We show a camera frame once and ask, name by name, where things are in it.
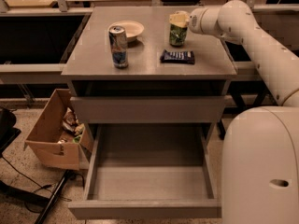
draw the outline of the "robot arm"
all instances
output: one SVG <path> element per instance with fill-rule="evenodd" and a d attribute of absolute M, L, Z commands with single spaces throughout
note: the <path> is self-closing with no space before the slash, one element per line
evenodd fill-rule
<path fill-rule="evenodd" d="M 279 105 L 299 107 L 299 58 L 265 32 L 247 4 L 233 0 L 223 7 L 197 8 L 192 32 L 241 44 Z"/>
<path fill-rule="evenodd" d="M 279 105 L 248 110 L 223 143 L 223 224 L 299 223 L 299 59 L 241 1 L 191 14 L 194 33 L 241 44 Z"/>

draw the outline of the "speckled floor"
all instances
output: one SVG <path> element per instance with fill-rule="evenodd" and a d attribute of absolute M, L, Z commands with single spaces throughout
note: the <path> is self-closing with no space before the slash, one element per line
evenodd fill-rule
<path fill-rule="evenodd" d="M 36 103 L 27 108 L 23 100 L 17 103 L 11 101 L 0 101 L 0 106 L 16 109 L 14 114 L 17 117 L 16 128 L 21 130 L 21 134 L 14 142 L 4 151 L 3 156 L 11 162 L 11 164 L 20 172 L 30 176 L 39 185 L 56 184 L 61 179 L 64 170 L 54 169 L 43 166 L 31 148 L 24 146 L 31 128 L 36 123 L 37 118 L 42 112 L 45 100 L 36 101 Z M 224 125 L 227 126 L 229 120 L 224 120 Z M 210 145 L 210 157 L 214 176 L 218 184 L 218 192 L 221 196 L 221 146 L 222 141 L 218 137 L 218 132 L 215 131 L 212 135 Z M 7 185 L 25 189 L 33 192 L 38 190 L 38 185 L 18 174 L 10 167 L 3 159 L 0 159 L 0 180 Z M 68 210 L 68 202 L 79 201 L 82 199 L 83 187 L 80 176 L 75 180 L 69 180 L 63 190 L 64 199 L 59 199 L 55 206 L 51 209 L 44 223 L 101 223 L 101 224 L 220 224 L 221 219 L 125 219 L 125 220 L 76 220 L 72 213 Z M 50 193 L 43 190 L 37 194 L 50 196 Z M 9 198 L 0 193 L 0 223 L 15 224 L 15 223 L 35 223 L 38 218 L 38 213 L 29 211 L 23 201 L 18 201 Z"/>

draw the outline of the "gray countertop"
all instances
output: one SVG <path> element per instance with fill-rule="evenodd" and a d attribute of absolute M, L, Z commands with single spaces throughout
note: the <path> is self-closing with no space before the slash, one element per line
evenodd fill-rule
<path fill-rule="evenodd" d="M 195 7 L 95 7 L 63 76 L 71 79 L 231 79 L 236 75 L 219 39 L 188 31 L 184 46 L 169 45 L 169 14 Z M 128 49 L 129 66 L 112 62 L 108 27 L 116 21 L 138 21 L 145 30 Z M 161 63 L 163 50 L 192 50 L 195 65 Z"/>

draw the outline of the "bowl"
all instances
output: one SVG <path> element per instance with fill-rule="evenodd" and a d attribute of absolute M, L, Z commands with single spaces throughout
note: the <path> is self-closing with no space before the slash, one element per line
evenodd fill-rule
<path fill-rule="evenodd" d="M 137 21 L 117 21 L 114 22 L 111 26 L 122 26 L 127 35 L 127 41 L 133 42 L 137 40 L 137 37 L 142 34 L 144 26 Z"/>

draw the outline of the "silver can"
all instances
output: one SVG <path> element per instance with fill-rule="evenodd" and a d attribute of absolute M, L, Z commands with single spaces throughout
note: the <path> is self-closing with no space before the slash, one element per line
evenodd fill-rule
<path fill-rule="evenodd" d="M 125 68 L 128 63 L 128 42 L 125 30 L 122 26 L 111 26 L 109 28 L 109 40 L 113 64 L 117 68 Z"/>

